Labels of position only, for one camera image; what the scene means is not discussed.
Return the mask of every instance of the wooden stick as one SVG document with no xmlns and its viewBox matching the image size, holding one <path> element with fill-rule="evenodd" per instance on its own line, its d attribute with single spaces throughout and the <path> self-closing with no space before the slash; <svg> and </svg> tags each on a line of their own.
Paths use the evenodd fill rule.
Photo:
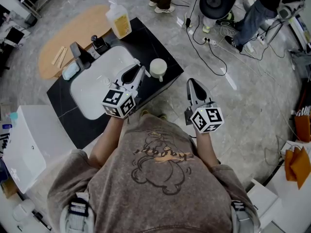
<svg viewBox="0 0 311 233">
<path fill-rule="evenodd" d="M 64 58 L 65 58 L 65 55 L 66 55 L 66 53 L 67 53 L 67 48 L 64 48 L 64 50 L 63 50 L 63 52 L 62 52 L 62 55 L 60 56 L 60 58 L 59 58 L 59 62 L 58 62 L 58 65 L 57 65 L 57 67 L 60 69 L 61 68 L 61 66 L 62 66 L 62 63 L 63 63 L 63 60 L 64 60 Z"/>
<path fill-rule="evenodd" d="M 55 65 L 55 63 L 56 63 L 57 59 L 59 58 L 60 54 L 63 52 L 64 48 L 65 48 L 64 46 L 61 46 L 61 48 L 59 49 L 58 53 L 55 55 L 54 59 L 51 62 L 53 66 Z"/>
</svg>

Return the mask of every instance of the black countertop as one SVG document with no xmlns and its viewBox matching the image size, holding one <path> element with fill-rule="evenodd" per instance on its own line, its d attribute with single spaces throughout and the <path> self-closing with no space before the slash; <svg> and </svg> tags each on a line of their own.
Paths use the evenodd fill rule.
<svg viewBox="0 0 311 233">
<path fill-rule="evenodd" d="M 111 47 L 126 47 L 132 56 L 138 59 L 148 71 L 149 64 L 156 58 L 165 60 L 168 66 L 163 82 L 159 82 L 159 80 L 152 77 L 144 78 L 138 90 L 138 97 L 141 98 L 137 105 L 138 109 L 167 88 L 183 73 L 183 69 L 138 18 L 131 20 L 131 26 L 132 32 L 122 40 L 117 39 L 113 32 L 106 35 L 104 40 Z M 78 149 L 83 149 L 104 131 L 110 116 L 103 114 L 96 120 L 89 120 L 83 116 L 70 94 L 71 82 L 80 73 L 81 71 L 69 81 L 64 80 L 61 76 L 48 90 L 47 94 L 67 134 Z"/>
</svg>

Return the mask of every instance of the gray t-shirt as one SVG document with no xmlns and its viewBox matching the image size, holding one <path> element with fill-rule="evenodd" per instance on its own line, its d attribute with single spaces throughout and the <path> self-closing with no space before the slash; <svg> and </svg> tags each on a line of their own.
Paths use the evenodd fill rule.
<svg viewBox="0 0 311 233">
<path fill-rule="evenodd" d="M 185 132 L 151 115 L 125 133 L 100 170 L 74 151 L 48 195 L 53 228 L 75 193 L 86 191 L 95 233 L 232 232 L 231 200 L 255 209 L 230 167 L 209 171 L 195 153 Z"/>
</svg>

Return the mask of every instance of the tile floor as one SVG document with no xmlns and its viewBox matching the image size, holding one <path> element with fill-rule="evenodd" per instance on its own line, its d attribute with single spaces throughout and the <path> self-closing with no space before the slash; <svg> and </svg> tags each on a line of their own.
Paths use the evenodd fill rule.
<svg viewBox="0 0 311 233">
<path fill-rule="evenodd" d="M 183 20 L 187 8 L 176 7 L 176 11 L 171 14 L 156 14 L 153 8 L 147 5 L 148 1 L 118 2 L 127 8 L 130 18 L 138 17 L 151 30 L 185 72 L 147 107 L 152 108 L 155 113 L 166 113 L 169 121 L 194 135 L 193 128 L 185 125 L 183 113 L 189 106 L 186 82 L 190 77 L 198 79 L 210 90 L 225 117 L 225 124 L 211 134 L 217 157 L 223 164 L 230 165 L 236 171 L 245 187 L 251 178 L 263 182 L 274 169 L 274 166 L 266 164 L 264 160 L 264 148 L 272 149 L 267 151 L 267 160 L 276 164 L 276 135 L 284 139 L 291 137 L 284 118 L 290 116 L 301 86 L 292 70 L 288 54 L 280 59 L 269 48 L 263 60 L 259 62 L 239 55 L 223 41 L 220 46 L 234 52 L 242 60 L 221 48 L 212 49 L 227 63 L 228 75 L 233 80 L 236 86 L 234 87 L 226 77 L 218 77 L 208 70 L 192 48 L 185 28 L 178 25 L 177 18 Z M 173 2 L 184 4 L 180 0 Z M 22 49 L 14 51 L 10 57 L 11 70 L 6 71 L 0 79 L 0 101 L 11 102 L 14 109 L 24 104 L 50 104 L 46 92 L 54 80 L 46 81 L 40 78 L 37 71 L 38 54 L 45 42 L 58 30 L 84 9 L 95 4 L 108 4 L 108 0 L 51 0 L 42 9 L 43 18 L 31 28 L 30 39 Z M 242 8 L 241 0 L 237 0 L 236 6 L 233 7 L 236 19 L 242 19 L 245 13 Z M 193 26 L 196 27 L 197 23 L 198 20 L 194 21 Z M 201 27 L 202 24 L 195 33 L 197 41 L 207 36 Z M 213 28 L 208 37 L 219 42 L 222 39 L 219 28 Z M 258 41 L 252 44 L 257 52 L 255 55 L 260 57 L 263 46 Z M 271 45 L 278 55 L 282 55 L 285 49 L 297 48 L 295 38 L 288 28 L 283 28 Z M 220 68 L 224 65 L 211 54 L 208 45 L 195 46 L 209 66 L 215 72 L 222 73 Z M 137 118 L 138 113 L 131 117 L 131 122 L 135 122 Z M 95 141 L 85 150 L 90 152 L 94 143 Z M 27 193 L 43 215 L 46 215 L 46 195 L 57 172 L 56 169 Z"/>
</svg>

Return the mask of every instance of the white sink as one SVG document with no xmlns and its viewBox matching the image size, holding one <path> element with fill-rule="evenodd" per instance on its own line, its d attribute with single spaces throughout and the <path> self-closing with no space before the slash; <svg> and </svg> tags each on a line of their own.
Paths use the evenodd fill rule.
<svg viewBox="0 0 311 233">
<path fill-rule="evenodd" d="M 101 55 L 89 69 L 72 81 L 71 96 L 86 118 L 95 120 L 105 113 L 101 102 L 111 82 L 115 81 L 118 72 L 134 63 L 133 56 L 125 47 L 116 46 Z"/>
</svg>

